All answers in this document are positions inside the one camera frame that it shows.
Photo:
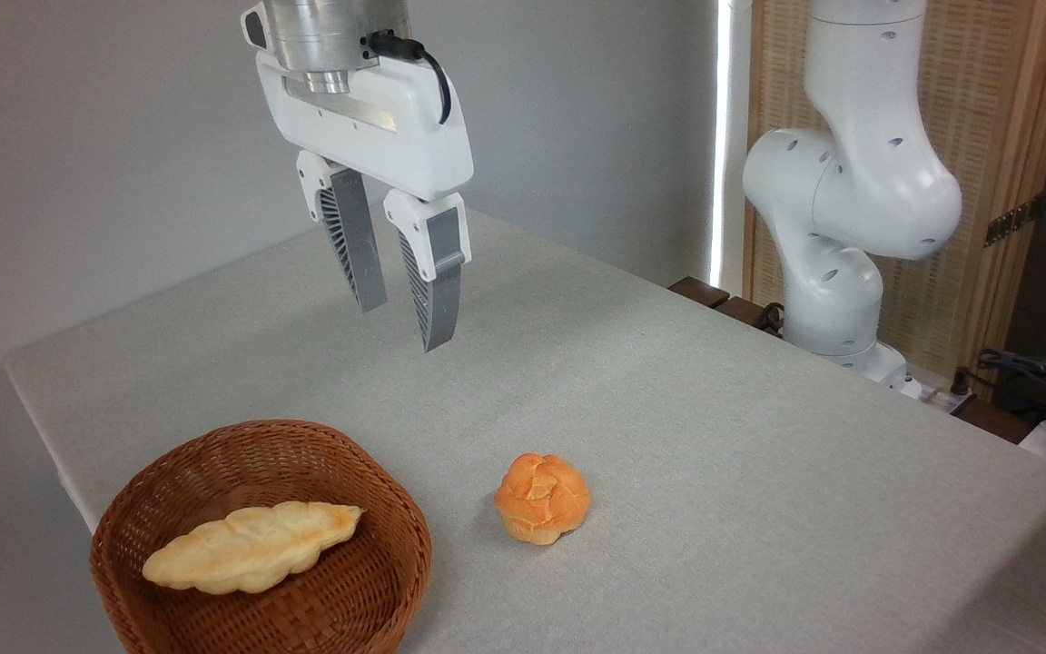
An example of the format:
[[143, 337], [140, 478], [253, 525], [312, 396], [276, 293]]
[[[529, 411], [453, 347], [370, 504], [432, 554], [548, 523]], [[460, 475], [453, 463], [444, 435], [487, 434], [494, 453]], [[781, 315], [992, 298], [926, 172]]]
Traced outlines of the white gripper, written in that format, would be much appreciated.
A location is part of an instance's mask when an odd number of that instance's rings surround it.
[[449, 342], [462, 265], [472, 261], [457, 190], [473, 160], [457, 92], [411, 37], [407, 6], [258, 3], [241, 27], [257, 50], [275, 127], [304, 149], [296, 170], [306, 210], [327, 233], [360, 310], [389, 299], [365, 174], [394, 187], [383, 212], [397, 229], [423, 351]]

